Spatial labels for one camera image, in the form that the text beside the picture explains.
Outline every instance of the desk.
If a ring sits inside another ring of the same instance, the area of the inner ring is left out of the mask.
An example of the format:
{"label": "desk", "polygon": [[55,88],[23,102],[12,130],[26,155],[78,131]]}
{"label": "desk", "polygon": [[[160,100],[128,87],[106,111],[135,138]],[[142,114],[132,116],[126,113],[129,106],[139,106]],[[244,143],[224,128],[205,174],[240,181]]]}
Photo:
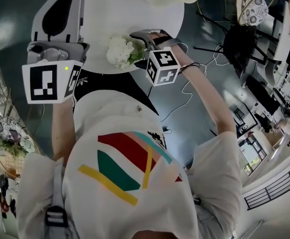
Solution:
{"label": "desk", "polygon": [[274,60],[286,61],[290,52],[290,12],[287,1],[285,1],[283,26],[279,32],[281,34],[275,51]]}
{"label": "desk", "polygon": [[102,74],[118,74],[136,70],[115,68],[106,59],[110,37],[115,34],[162,28],[172,37],[179,33],[184,18],[184,3],[154,7],[145,0],[85,0],[84,25],[81,36],[91,47],[83,68]]}

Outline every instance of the black chair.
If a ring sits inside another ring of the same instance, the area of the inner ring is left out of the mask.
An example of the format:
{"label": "black chair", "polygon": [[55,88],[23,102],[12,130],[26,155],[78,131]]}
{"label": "black chair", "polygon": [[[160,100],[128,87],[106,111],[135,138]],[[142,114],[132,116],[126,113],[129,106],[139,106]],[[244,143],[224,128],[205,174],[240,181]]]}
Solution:
{"label": "black chair", "polygon": [[[240,77],[241,74],[246,71],[246,67],[250,59],[255,60],[263,65],[265,65],[267,61],[270,61],[272,63],[276,62],[275,60],[270,59],[259,47],[257,47],[256,34],[261,34],[268,38],[269,36],[261,31],[258,31],[256,26],[240,26],[238,24],[235,24],[229,30],[227,30],[222,25],[214,22],[206,16],[200,13],[197,14],[220,27],[224,31],[226,36],[224,44],[222,45],[223,51],[220,51],[221,49],[210,50],[199,47],[194,47],[194,49],[224,54],[225,57],[228,59],[229,63],[234,66],[238,77]],[[278,40],[273,38],[272,36],[270,36],[270,39],[274,42],[278,42]],[[260,54],[264,57],[263,60],[252,56],[255,49],[258,50]]]}

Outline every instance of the backpack strap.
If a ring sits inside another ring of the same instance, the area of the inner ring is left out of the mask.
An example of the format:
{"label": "backpack strap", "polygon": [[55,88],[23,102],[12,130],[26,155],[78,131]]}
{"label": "backpack strap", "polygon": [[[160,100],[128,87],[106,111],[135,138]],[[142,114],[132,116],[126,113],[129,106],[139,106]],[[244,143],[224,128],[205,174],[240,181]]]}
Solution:
{"label": "backpack strap", "polygon": [[50,239],[67,238],[68,219],[62,196],[62,168],[63,158],[59,159],[54,167],[52,203],[45,214],[45,225]]}

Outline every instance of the floor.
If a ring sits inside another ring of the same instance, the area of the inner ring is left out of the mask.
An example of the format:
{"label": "floor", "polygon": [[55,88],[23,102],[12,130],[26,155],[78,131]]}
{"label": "floor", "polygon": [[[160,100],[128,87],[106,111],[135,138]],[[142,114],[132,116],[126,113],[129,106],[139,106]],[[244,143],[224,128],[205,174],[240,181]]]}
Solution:
{"label": "floor", "polygon": [[[12,100],[24,121],[27,119],[30,105],[25,99],[21,66],[26,63],[26,48],[30,41],[32,19],[45,1],[0,0],[0,67],[5,83],[12,88]],[[222,20],[223,0],[199,0],[199,5],[206,16],[214,20]],[[223,42],[224,33],[220,28],[204,22],[196,15],[196,11],[195,3],[185,5],[184,21],[178,37],[190,47],[188,55],[192,59],[206,64],[213,59],[213,54],[193,50],[192,47],[196,45],[214,49],[217,44]],[[226,22],[223,25],[229,28],[230,24]],[[224,64],[227,60],[220,55],[217,62]],[[253,73],[253,62],[250,63],[247,71]],[[253,105],[254,100],[247,98],[249,94],[241,88],[241,80],[236,76],[232,65],[217,66],[213,62],[206,72],[207,78],[230,107],[242,107],[241,101],[249,106]],[[134,71],[132,76],[146,92],[149,82],[145,78],[145,71]],[[187,102],[189,95],[181,92],[186,82],[183,76],[179,76],[175,84],[152,89],[150,99],[158,110],[160,119],[164,119],[173,109]],[[193,93],[189,104],[176,111],[162,124],[172,130],[171,134],[166,134],[167,147],[182,164],[191,160],[196,146],[214,137],[210,130],[215,131],[213,122],[192,86],[187,85],[184,91]],[[42,105],[32,107],[27,124],[30,132],[35,130],[42,111]],[[46,105],[43,120],[35,135],[36,141],[48,156],[52,156],[51,118],[52,106]]]}

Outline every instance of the strap buckle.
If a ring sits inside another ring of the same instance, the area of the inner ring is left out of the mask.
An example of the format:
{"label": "strap buckle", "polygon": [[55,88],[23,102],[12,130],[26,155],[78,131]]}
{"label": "strap buckle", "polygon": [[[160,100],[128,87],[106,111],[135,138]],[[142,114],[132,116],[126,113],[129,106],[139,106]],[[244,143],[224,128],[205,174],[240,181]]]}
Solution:
{"label": "strap buckle", "polygon": [[47,209],[45,214],[45,224],[49,227],[67,228],[67,214],[59,206],[52,206]]}

